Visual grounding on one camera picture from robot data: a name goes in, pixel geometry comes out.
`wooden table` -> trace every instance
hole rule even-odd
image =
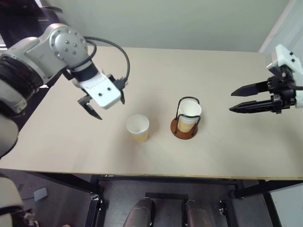
[[[93,107],[102,121],[77,103],[84,93],[61,77],[20,132],[0,168],[99,175],[207,178],[303,178],[303,109],[282,114],[238,114],[229,107],[269,99],[268,92],[231,97],[235,89],[266,80],[265,57],[255,52],[125,48],[131,61],[125,105]],[[96,66],[116,78],[123,56],[99,47]],[[203,109],[197,135],[177,139],[170,131],[178,100],[197,97]],[[150,119],[150,137],[136,143],[125,123],[133,114]]]

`black cable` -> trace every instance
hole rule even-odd
[[[76,64],[76,65],[70,67],[70,69],[74,69],[74,68],[76,68],[76,67],[79,67],[79,66],[81,66],[81,65],[84,65],[85,63],[91,61],[91,59],[95,56],[95,54],[96,54],[96,52],[97,52],[97,45],[96,45],[93,41],[90,41],[90,40],[86,40],[86,42],[93,45],[93,47],[94,47],[93,52],[90,54],[89,57],[87,57],[87,58],[84,59],[83,61],[79,62],[78,64]]]
[[[100,41],[100,42],[103,42],[103,43],[112,45],[112,46],[114,46],[115,48],[117,48],[119,51],[121,51],[122,54],[125,56],[126,63],[127,63],[127,71],[126,71],[125,81],[128,80],[129,71],[130,71],[130,63],[129,63],[129,58],[128,58],[126,52],[122,49],[122,47],[120,47],[120,46],[117,45],[116,43],[114,43],[114,42],[112,42],[112,41],[109,41],[109,40],[106,40],[106,39],[101,39],[101,38],[92,37],[92,36],[85,36],[84,38],[85,38],[86,40],[88,40],[88,39],[89,39],[89,40],[95,40],[95,41]]]
[[[299,91],[303,91],[303,87],[302,86],[296,86],[294,84],[294,82],[292,82],[291,80],[288,81],[287,85],[289,86],[289,88],[293,89],[293,90],[299,90]]]

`gray floor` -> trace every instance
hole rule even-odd
[[[21,171],[2,170],[16,184],[25,209],[33,208],[40,227],[83,227],[89,206],[90,194],[68,188]],[[90,175],[77,175],[85,180]],[[108,208],[104,227],[122,227],[136,202],[146,192],[187,194],[198,202],[208,215],[212,227],[227,227],[226,219],[218,212],[219,200],[228,196],[232,188],[226,185],[189,183],[151,183],[137,181],[103,182]],[[46,187],[48,197],[34,202],[33,192]],[[181,227],[181,200],[153,199],[156,205],[154,227]],[[240,227],[272,227],[262,196],[233,201]]]

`white paper cup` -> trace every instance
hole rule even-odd
[[[147,140],[149,126],[150,122],[148,118],[141,114],[131,116],[126,122],[127,130],[130,132],[133,139],[137,142],[143,142]]]
[[[185,114],[187,116],[192,116],[192,117],[200,116],[201,112],[202,112],[201,106],[197,102],[191,100],[181,101],[178,109],[178,114]],[[189,117],[180,116],[178,129],[181,132],[189,132],[197,121],[198,121],[198,117],[189,118]]]

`wooden coaster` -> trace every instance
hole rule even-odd
[[[193,138],[197,134],[198,127],[196,127],[196,124],[193,126],[193,128],[189,132],[181,132],[177,128],[177,133],[175,133],[177,123],[178,123],[178,121],[176,119],[173,119],[170,124],[170,130],[171,130],[172,134],[174,134],[179,139],[188,140],[188,139]]]

